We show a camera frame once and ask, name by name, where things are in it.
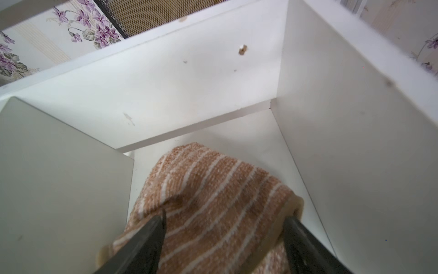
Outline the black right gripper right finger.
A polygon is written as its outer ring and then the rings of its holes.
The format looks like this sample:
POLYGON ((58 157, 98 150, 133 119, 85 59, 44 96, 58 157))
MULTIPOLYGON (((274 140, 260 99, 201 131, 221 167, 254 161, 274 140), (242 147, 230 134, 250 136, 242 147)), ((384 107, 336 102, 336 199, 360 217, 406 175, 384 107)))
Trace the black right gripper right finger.
POLYGON ((285 218, 283 233, 292 274, 351 274, 295 216, 285 218))

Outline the brown striped cloth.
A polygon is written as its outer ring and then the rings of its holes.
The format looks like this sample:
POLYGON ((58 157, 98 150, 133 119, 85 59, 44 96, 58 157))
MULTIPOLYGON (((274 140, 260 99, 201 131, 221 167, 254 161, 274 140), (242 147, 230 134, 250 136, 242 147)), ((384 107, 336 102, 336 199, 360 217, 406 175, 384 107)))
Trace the brown striped cloth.
POLYGON ((98 252, 96 266, 165 213, 160 274, 288 274, 283 223, 303 207, 264 169, 199 143, 175 147, 153 167, 124 232, 98 252))

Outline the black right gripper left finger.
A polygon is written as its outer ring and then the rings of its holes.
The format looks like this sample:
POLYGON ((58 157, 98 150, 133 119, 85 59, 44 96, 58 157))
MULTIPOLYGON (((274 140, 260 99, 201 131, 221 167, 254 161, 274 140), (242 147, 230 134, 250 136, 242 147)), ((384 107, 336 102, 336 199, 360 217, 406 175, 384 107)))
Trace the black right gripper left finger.
POLYGON ((154 216, 97 274, 155 274, 167 230, 165 210, 154 216))

